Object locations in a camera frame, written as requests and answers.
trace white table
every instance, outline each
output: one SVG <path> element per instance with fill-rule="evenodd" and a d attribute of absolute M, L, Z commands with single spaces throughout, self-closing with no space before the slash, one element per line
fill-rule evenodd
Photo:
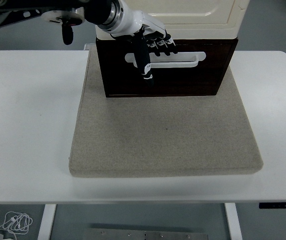
<path fill-rule="evenodd" d="M 286 201 L 286 54 L 231 61 L 264 166 L 251 175 L 75 178 L 68 169 L 87 51 L 0 51 L 0 203 Z"/>

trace dark brown drawer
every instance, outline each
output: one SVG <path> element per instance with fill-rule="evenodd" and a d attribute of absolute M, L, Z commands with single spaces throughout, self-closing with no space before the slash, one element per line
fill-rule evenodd
<path fill-rule="evenodd" d="M 96 40 L 107 97 L 165 97 L 216 95 L 238 39 L 177 39 L 179 52 L 205 52 L 196 67 L 153 68 L 154 87 L 148 87 L 136 67 L 125 61 L 132 53 L 127 41 Z"/>

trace gray fabric pad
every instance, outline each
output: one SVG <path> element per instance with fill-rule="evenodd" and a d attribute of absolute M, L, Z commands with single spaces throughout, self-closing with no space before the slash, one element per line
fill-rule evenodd
<path fill-rule="evenodd" d="M 92 47 L 70 155 L 73 176 L 252 174 L 262 165 L 230 69 L 216 96 L 106 98 Z"/>

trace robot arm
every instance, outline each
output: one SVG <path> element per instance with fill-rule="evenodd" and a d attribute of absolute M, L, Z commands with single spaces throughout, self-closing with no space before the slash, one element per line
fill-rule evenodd
<path fill-rule="evenodd" d="M 123 0 L 0 0 L 0 28 L 38 16 L 61 24 L 67 45 L 73 41 L 72 26 L 85 20 L 116 40 L 130 41 L 138 70 L 149 86 L 153 86 L 149 53 L 177 53 L 162 22 L 142 11 L 131 10 Z"/>

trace drawer handle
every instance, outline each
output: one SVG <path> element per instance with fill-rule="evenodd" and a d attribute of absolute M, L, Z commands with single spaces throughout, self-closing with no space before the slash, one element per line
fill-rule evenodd
<path fill-rule="evenodd" d="M 189 51 L 189 52 L 178 52 L 177 54 L 171 54 L 170 56 L 165 55 L 163 52 L 161 56 L 156 56 L 155 53 L 149 54 L 151 58 L 151 67 L 154 69 L 161 68 L 192 68 L 198 65 L 199 61 L 203 61 L 206 58 L 206 54 L 203 51 Z M 125 55 L 125 61 L 133 63 L 137 68 L 135 57 L 133 53 Z"/>

